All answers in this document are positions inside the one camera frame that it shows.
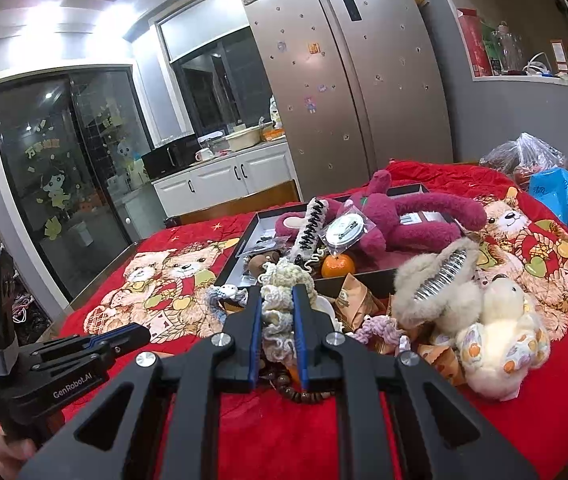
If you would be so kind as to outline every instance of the fluffy white plush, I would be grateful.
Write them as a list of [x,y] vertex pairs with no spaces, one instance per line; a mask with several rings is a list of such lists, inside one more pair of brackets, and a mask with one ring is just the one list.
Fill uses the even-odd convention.
[[539,368],[550,354],[533,299],[508,278],[488,286],[480,322],[459,332],[456,343],[466,382],[489,399],[517,396],[528,370]]
[[[466,260],[451,283],[423,300],[415,298],[417,289],[429,278],[437,275],[442,263],[456,250],[466,251]],[[440,254],[420,254],[397,269],[393,314],[405,328],[424,321],[434,321],[441,333],[455,337],[475,322],[482,309],[482,295],[472,281],[479,248],[468,238],[451,243]]]

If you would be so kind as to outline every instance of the pink knitted toy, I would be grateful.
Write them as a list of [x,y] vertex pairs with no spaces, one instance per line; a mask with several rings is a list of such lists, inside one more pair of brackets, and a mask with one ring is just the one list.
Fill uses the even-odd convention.
[[[387,170],[376,171],[365,189],[350,197],[352,203],[376,224],[356,245],[364,253],[376,256],[393,248],[411,248],[439,253],[452,241],[461,237],[456,224],[429,221],[401,225],[400,216],[419,211],[449,214],[469,231],[479,231],[486,225],[486,212],[479,202],[447,193],[416,193],[391,198],[386,191],[391,184]],[[328,199],[326,223],[348,207]],[[277,236],[292,236],[296,229],[286,226],[286,218],[304,216],[304,213],[285,213],[277,220]]]
[[374,335],[381,337],[389,346],[395,348],[400,343],[404,330],[397,327],[397,319],[389,316],[365,316],[362,326],[355,332],[349,333],[355,341],[368,344]]

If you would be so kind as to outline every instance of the human hand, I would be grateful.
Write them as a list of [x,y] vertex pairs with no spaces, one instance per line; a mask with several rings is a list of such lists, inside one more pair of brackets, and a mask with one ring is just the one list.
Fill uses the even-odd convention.
[[[47,419],[48,428],[53,434],[64,426],[64,415],[58,412]],[[15,480],[26,461],[37,452],[35,443],[29,438],[16,440],[10,444],[6,441],[6,434],[0,428],[0,476],[4,480]]]

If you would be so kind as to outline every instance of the pink plush toy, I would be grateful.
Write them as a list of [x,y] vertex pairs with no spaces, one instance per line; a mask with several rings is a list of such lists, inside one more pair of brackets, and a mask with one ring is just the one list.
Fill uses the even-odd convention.
[[[364,253],[376,256],[393,248],[411,248],[440,252],[452,241],[461,237],[456,224],[448,222],[421,222],[401,225],[400,216],[419,211],[435,211],[449,214],[470,231],[479,231],[486,225],[486,213],[481,203],[446,193],[417,193],[391,198],[386,191],[391,185],[387,170],[376,171],[366,189],[353,194],[350,200],[362,211],[376,228],[366,233],[357,244]],[[326,224],[333,221],[346,203],[327,199],[329,203]],[[304,213],[285,213],[275,224],[277,236],[297,235],[299,220]]]

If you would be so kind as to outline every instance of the blue bag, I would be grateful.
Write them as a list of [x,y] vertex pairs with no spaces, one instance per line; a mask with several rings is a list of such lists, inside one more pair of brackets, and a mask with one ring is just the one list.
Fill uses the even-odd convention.
[[553,168],[533,174],[528,193],[568,225],[568,171]]

